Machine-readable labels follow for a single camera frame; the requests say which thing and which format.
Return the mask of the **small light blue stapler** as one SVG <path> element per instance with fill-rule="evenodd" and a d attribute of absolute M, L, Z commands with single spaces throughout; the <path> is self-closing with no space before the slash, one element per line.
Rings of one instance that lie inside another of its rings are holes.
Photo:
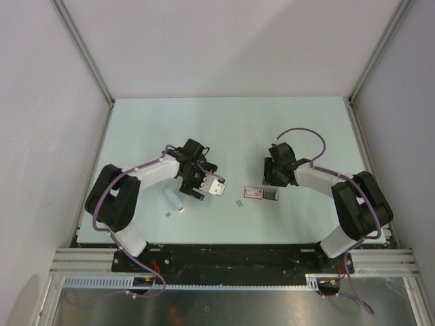
<path fill-rule="evenodd" d="M 163 190 L 165 196 L 168 198 L 168 200 L 173 204 L 173 206 L 176 208 L 178 213 L 182 213 L 185 210 L 184 204 L 178 197 L 178 195 L 170 188 L 165 188 Z"/>

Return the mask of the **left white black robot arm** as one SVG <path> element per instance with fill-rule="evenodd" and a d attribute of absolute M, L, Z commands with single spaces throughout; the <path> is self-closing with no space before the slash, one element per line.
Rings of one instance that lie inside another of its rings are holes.
<path fill-rule="evenodd" d="M 139 192 L 169 179 L 181 179 L 180 192 L 202 200 L 205 194 L 221 196 L 225 178 L 217 174 L 218 166 L 207 161 L 209 148 L 188 139 L 184 146 L 167 145 L 156 159 L 129 169 L 108 164 L 94 182 L 84 204 L 92 215 L 92 226 L 106 232 L 128 255 L 127 264 L 135 271 L 145 270 L 150 254 L 148 245 L 133 218 Z"/>

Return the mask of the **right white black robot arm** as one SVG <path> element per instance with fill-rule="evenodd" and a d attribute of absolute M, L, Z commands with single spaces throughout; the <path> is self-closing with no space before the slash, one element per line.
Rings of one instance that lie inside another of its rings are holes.
<path fill-rule="evenodd" d="M 305 187 L 333 199 L 338 226 L 316 244 L 314 266 L 330 272 L 338 256 L 366 239 L 378 239 L 394 214 L 375 177 L 368 171 L 346 175 L 297 159 L 287 143 L 273 144 L 264 159 L 262 183 L 275 187 Z"/>

